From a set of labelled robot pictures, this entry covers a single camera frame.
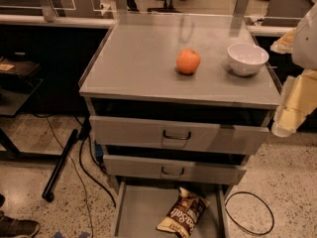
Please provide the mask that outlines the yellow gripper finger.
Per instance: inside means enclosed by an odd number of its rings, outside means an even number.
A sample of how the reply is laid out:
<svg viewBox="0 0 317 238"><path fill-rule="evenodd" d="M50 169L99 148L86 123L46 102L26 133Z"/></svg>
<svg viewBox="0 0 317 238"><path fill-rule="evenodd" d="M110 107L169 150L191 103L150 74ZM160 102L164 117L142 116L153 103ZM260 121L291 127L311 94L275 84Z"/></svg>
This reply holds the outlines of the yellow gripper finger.
<svg viewBox="0 0 317 238"><path fill-rule="evenodd" d="M291 54L295 30L292 29L275 41L270 49L278 54Z"/></svg>
<svg viewBox="0 0 317 238"><path fill-rule="evenodd" d="M317 70L304 69L297 77L289 76L281 91L271 132L277 137L289 137L317 108Z"/></svg>

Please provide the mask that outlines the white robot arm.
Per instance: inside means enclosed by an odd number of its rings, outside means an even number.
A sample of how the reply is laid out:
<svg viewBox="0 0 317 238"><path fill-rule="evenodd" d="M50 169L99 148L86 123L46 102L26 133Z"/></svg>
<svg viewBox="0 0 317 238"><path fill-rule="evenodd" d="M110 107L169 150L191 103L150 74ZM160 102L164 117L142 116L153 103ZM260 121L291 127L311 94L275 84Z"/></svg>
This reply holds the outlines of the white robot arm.
<svg viewBox="0 0 317 238"><path fill-rule="evenodd" d="M317 108L317 5L270 49L291 54L292 62L303 68L300 75L286 79L273 117L271 132L278 137L289 137Z"/></svg>

